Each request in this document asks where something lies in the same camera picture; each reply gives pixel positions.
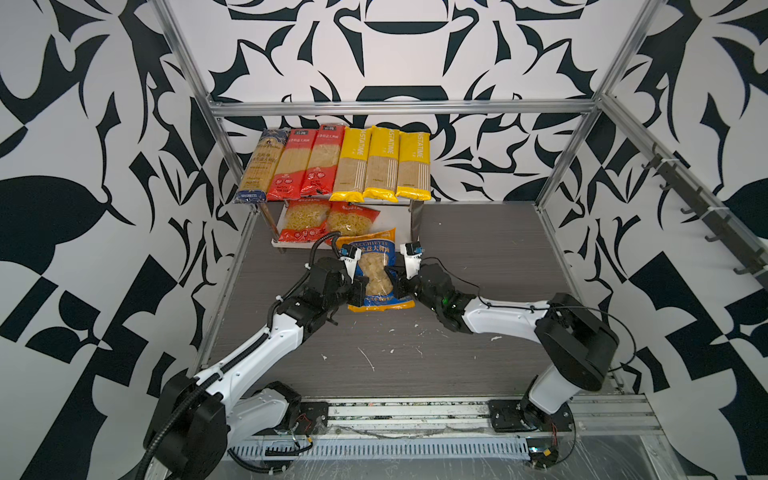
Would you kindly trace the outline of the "blue-bottom pasta bag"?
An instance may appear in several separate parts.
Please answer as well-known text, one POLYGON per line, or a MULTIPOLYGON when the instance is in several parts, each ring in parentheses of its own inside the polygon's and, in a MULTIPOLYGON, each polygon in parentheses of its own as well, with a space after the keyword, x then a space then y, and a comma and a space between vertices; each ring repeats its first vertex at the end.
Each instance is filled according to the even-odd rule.
POLYGON ((405 310, 415 306, 411 296, 397 298, 394 294, 394 285, 388 277, 385 268, 395 265, 398 253, 396 229, 369 233, 356 237, 340 237, 335 241, 339 249, 345 244, 356 247, 361 251, 361 258, 357 261, 355 276, 366 277, 368 283, 365 288, 363 304, 361 306, 349 305, 348 309, 355 313, 382 312, 386 310, 405 310))

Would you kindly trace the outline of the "red macaroni bag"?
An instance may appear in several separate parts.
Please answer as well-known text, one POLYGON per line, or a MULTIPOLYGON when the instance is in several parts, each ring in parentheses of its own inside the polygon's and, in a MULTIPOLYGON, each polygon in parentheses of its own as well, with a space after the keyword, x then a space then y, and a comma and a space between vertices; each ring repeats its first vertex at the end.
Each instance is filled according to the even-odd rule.
POLYGON ((328 233, 327 219, 331 203, 322 199, 298 199, 288 202, 279 241, 314 242, 328 233))
POLYGON ((328 232, 338 231, 342 236, 361 236, 372 231, 380 215, 379 210, 349 202, 333 202, 326 227, 328 232))

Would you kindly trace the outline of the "yellow spaghetti bag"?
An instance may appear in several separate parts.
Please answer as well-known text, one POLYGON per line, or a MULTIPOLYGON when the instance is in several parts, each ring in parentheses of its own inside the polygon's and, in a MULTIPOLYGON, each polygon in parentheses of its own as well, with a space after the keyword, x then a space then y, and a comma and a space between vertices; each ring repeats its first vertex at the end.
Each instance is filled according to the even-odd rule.
POLYGON ((430 135, 425 132, 401 132, 396 196, 429 201, 430 188, 430 135))
POLYGON ((397 202, 400 132, 372 127, 363 197, 397 202))
POLYGON ((369 155, 371 129, 347 128, 343 139, 336 178, 330 200, 360 203, 369 155))

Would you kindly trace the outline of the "red noodle bag long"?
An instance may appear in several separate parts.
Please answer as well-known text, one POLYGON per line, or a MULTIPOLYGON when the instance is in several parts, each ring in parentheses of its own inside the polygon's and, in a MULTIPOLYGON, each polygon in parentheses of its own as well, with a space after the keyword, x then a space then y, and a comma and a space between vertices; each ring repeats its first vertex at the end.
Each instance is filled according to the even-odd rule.
POLYGON ((300 195, 330 195, 335 183, 346 127, 322 125, 315 137, 300 195))

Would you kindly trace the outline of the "red long spaghetti bag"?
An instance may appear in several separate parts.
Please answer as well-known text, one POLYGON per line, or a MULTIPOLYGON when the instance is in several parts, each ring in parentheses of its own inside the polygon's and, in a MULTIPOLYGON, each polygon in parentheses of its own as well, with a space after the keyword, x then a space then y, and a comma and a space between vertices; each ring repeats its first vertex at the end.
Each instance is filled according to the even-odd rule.
POLYGON ((293 129, 281 154, 267 192, 268 201, 296 200, 318 131, 293 129))

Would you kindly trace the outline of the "blue-ended spaghetti bag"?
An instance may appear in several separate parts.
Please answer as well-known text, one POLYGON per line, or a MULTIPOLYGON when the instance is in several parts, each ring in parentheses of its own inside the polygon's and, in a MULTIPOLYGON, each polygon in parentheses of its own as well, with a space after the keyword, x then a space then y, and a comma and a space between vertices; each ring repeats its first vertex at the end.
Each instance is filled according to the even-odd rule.
POLYGON ((236 191, 236 203, 257 204, 266 201, 289 135, 289 129, 268 129, 262 132, 236 191))

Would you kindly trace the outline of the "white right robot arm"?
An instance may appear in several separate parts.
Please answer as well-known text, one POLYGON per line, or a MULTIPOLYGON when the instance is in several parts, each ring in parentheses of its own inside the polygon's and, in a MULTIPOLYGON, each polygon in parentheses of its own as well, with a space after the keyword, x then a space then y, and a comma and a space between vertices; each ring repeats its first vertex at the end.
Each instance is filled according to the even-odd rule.
POLYGON ((439 264, 385 271, 396 297, 413 297, 450 331, 498 334, 542 346, 550 365, 532 381, 517 407, 526 430, 563 413, 579 392, 602 388, 620 340, 594 309, 575 297, 558 293, 534 303, 491 301, 458 290, 439 264))

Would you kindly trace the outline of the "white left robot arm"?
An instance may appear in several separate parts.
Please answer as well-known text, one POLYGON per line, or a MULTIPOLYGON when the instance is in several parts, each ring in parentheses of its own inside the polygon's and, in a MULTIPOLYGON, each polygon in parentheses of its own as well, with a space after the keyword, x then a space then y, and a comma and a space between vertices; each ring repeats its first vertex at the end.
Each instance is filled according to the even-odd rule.
POLYGON ((363 303, 366 278, 355 274, 358 252, 335 245, 332 231, 312 245, 302 277, 267 311, 266 325, 224 359, 193 376, 180 373, 163 387, 144 438, 135 476, 152 462, 172 479, 205 479, 231 448, 263 430, 286 432, 298 416, 300 394, 273 382, 244 395, 282 358, 297 350, 346 304, 363 303), (318 258, 332 243, 332 256, 318 258))

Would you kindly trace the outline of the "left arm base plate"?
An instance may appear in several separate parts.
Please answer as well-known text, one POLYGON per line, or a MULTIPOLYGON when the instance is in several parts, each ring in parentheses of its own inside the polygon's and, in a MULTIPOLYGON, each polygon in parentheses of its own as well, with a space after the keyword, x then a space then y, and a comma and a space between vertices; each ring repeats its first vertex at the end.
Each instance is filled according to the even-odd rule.
POLYGON ((323 432, 328 425, 330 404, 325 401, 290 404, 284 418, 275 427, 260 431, 260 434, 311 435, 323 432))

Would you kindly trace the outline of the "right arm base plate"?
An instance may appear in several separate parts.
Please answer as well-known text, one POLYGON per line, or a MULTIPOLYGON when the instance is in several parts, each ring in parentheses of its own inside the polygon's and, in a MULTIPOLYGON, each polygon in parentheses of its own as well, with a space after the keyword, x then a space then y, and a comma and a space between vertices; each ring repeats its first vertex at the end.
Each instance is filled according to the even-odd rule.
POLYGON ((563 404, 554 414, 548 414, 527 399, 489 400, 487 402, 491 428, 496 433, 570 432, 573 414, 563 404))

